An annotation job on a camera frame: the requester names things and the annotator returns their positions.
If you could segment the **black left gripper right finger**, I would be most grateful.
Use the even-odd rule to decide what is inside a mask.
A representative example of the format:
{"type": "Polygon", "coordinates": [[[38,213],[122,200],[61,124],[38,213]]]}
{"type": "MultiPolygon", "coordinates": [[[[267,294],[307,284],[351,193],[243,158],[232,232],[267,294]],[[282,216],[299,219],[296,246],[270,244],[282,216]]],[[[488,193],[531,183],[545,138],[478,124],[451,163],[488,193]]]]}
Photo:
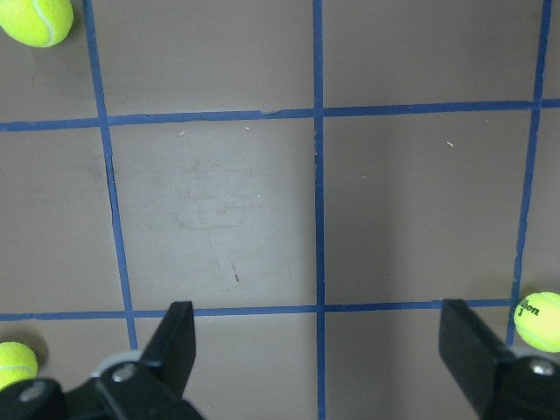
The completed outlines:
{"type": "Polygon", "coordinates": [[[442,301],[438,351],[477,418],[559,418],[557,361],[507,346],[465,301],[442,301]]]}

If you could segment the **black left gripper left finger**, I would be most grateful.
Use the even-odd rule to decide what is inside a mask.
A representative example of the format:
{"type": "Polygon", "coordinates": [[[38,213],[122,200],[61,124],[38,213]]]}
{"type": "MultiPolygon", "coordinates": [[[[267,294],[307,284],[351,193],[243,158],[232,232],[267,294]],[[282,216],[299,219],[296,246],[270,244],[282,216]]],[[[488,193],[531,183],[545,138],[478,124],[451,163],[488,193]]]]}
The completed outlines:
{"type": "Polygon", "coordinates": [[[137,360],[67,392],[54,379],[19,381],[1,391],[1,418],[201,419],[183,398],[195,358],[193,304],[174,302],[137,360]]]}

